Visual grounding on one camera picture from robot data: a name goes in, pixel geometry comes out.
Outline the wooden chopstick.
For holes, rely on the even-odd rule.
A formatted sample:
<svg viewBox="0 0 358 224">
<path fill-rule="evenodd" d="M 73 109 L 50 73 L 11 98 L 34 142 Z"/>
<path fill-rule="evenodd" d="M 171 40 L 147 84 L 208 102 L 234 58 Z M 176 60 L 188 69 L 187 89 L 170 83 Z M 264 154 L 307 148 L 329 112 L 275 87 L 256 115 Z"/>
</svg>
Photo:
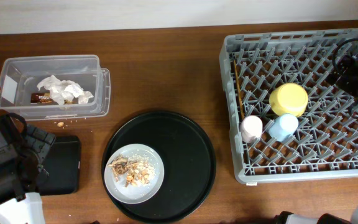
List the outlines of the wooden chopstick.
<svg viewBox="0 0 358 224">
<path fill-rule="evenodd" d="M 240 89 L 240 84 L 239 84 L 239 76 L 238 76 L 238 72 L 237 72 L 237 63 L 236 63 L 235 59 L 233 60 L 233 67 L 234 67 L 237 97 L 238 97 L 239 109 L 240 109 L 240 115 L 241 115 L 241 121 L 242 121 L 242 120 L 244 120 L 245 116 L 244 116 L 244 109 L 242 107 L 241 89 Z"/>
</svg>

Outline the light blue plastic cup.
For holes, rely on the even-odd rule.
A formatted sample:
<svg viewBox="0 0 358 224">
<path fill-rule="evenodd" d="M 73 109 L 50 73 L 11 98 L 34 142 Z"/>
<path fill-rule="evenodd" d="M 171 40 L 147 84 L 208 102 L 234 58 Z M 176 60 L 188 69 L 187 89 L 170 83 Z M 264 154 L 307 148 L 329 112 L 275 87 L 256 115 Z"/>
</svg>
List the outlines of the light blue plastic cup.
<svg viewBox="0 0 358 224">
<path fill-rule="evenodd" d="M 269 135 L 277 141 L 284 141 L 298 128 L 298 118 L 292 114 L 283 114 L 274 120 L 268 130 Z"/>
</svg>

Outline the yellow plastic bowl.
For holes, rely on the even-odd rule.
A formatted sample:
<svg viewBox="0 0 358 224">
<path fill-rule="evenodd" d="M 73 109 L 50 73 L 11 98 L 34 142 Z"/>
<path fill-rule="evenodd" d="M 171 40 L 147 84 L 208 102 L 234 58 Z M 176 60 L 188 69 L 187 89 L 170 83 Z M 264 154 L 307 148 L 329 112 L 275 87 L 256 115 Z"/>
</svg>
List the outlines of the yellow plastic bowl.
<svg viewBox="0 0 358 224">
<path fill-rule="evenodd" d="M 308 94 L 306 90 L 296 83 L 280 85 L 269 96 L 269 105 L 272 111 L 281 116 L 292 114 L 300 117 L 306 110 Z"/>
</svg>

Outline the food scraps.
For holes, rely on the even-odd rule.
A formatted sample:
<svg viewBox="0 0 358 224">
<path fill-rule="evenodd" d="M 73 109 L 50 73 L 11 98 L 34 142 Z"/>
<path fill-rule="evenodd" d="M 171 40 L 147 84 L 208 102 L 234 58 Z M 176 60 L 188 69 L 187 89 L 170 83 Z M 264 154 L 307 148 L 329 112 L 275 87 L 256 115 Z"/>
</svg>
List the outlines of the food scraps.
<svg viewBox="0 0 358 224">
<path fill-rule="evenodd" d="M 123 181 L 124 187 L 150 185 L 156 176 L 155 167 L 152 165 L 151 159 L 138 154 L 130 157 L 120 154 L 107 167 L 112 172 L 114 181 Z"/>
</svg>

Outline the gold brown snack wrapper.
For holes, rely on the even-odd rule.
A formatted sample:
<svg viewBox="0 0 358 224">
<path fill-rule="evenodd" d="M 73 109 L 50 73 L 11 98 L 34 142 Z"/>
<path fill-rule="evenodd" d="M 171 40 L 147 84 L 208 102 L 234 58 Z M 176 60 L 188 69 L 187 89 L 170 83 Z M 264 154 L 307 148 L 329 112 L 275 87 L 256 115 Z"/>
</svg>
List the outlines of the gold brown snack wrapper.
<svg viewBox="0 0 358 224">
<path fill-rule="evenodd" d="M 63 103 L 64 105 L 73 104 L 73 100 L 68 100 L 62 97 L 59 94 L 50 94 L 50 93 L 33 93 L 30 97 L 31 104 L 40 104 L 40 105 L 52 105 Z"/>
</svg>

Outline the pink plastic cup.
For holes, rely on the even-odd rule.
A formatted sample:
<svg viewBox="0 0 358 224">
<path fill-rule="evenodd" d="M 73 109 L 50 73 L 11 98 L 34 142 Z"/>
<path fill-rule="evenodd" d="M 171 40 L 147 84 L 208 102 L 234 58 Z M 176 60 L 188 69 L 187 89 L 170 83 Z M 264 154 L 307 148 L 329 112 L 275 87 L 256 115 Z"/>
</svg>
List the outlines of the pink plastic cup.
<svg viewBox="0 0 358 224">
<path fill-rule="evenodd" d="M 246 143 L 250 143 L 261 137 L 263 123 L 258 116 L 250 115 L 243 119 L 239 128 L 242 140 Z"/>
</svg>

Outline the white napkin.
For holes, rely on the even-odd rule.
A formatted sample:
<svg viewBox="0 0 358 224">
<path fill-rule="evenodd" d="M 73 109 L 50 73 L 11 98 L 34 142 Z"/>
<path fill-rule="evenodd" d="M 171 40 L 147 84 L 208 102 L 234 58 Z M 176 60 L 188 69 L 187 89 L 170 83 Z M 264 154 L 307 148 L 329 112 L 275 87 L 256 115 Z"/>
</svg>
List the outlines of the white napkin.
<svg viewBox="0 0 358 224">
<path fill-rule="evenodd" d="M 49 91 L 50 98 L 64 105 L 66 101 L 78 99 L 78 104 L 87 104 L 94 95 L 90 91 L 85 91 L 79 84 L 70 80 L 59 80 L 56 76 L 44 78 L 37 84 L 38 90 L 44 88 Z"/>
</svg>

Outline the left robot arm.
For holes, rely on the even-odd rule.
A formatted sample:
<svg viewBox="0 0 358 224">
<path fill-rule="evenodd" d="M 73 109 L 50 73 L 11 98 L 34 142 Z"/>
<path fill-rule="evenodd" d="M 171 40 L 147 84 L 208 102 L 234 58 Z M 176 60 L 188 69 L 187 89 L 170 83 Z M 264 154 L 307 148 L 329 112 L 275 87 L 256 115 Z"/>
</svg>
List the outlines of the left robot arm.
<svg viewBox="0 0 358 224">
<path fill-rule="evenodd" d="M 0 223 L 44 223 L 37 179 L 55 140 L 18 114 L 0 116 Z"/>
</svg>

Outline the grey plate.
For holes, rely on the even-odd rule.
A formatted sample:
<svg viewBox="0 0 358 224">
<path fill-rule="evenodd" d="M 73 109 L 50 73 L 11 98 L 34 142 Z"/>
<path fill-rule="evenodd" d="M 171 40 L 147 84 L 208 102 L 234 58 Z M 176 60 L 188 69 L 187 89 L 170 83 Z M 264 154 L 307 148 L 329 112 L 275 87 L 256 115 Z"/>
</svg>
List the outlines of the grey plate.
<svg viewBox="0 0 358 224">
<path fill-rule="evenodd" d="M 112 172 L 108 169 L 107 165 L 112 162 L 112 160 L 116 156 L 120 154 L 125 157 L 130 157 L 134 154 L 138 154 L 141 156 L 147 156 L 151 159 L 152 165 L 154 165 L 155 167 L 156 176 L 154 180 L 151 181 L 150 185 L 141 187 L 124 187 L 123 181 L 114 181 Z M 163 182 L 164 174 L 165 169 L 161 157 L 151 147 L 148 147 L 143 144 L 129 144 L 121 147 L 109 157 L 108 162 L 103 170 L 104 184 L 107 189 L 107 192 L 114 199 L 122 203 L 128 204 L 142 203 L 152 198 L 160 189 Z"/>
</svg>

